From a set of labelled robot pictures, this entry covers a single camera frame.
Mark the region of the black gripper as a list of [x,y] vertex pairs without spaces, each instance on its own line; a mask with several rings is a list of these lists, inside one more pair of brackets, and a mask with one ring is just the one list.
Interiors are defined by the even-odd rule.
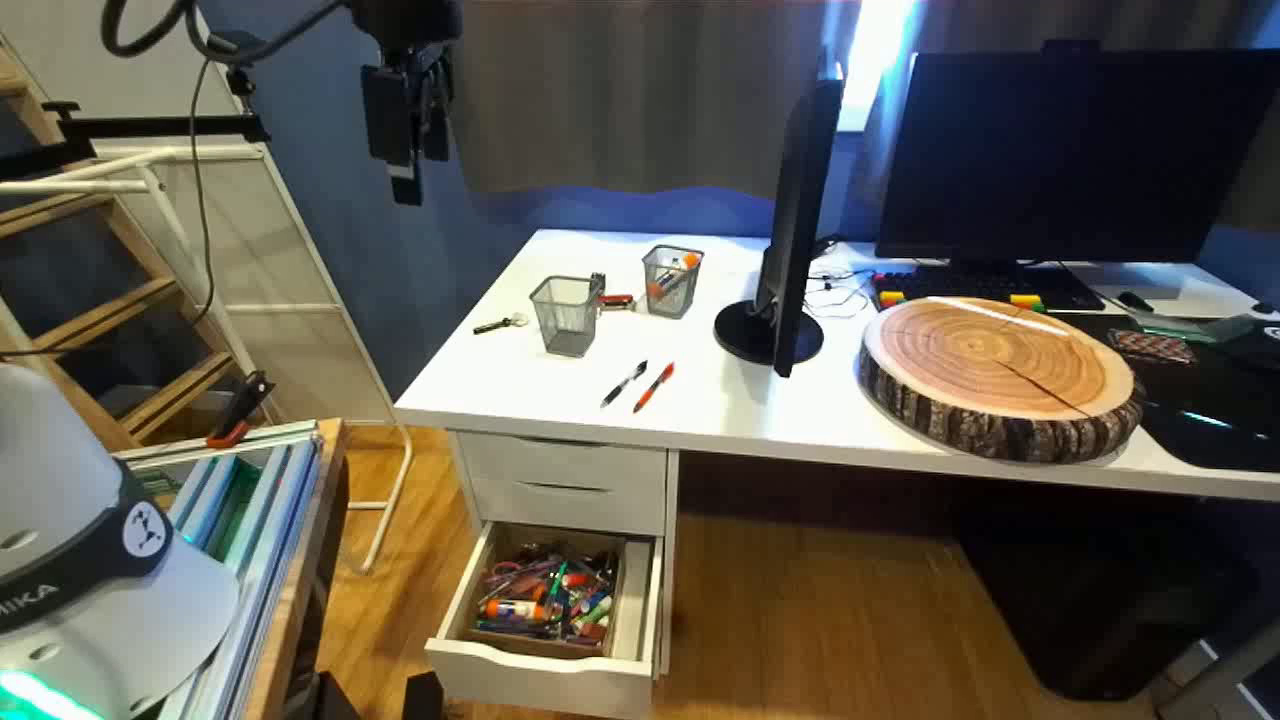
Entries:
[[360,67],[369,152],[387,169],[394,201],[423,201],[423,161],[450,157],[453,46],[423,43]]

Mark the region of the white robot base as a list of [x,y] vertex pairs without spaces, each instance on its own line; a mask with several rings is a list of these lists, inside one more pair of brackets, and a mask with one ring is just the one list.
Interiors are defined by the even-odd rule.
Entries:
[[137,720],[226,641],[240,581],[193,549],[62,386],[0,366],[3,720]]

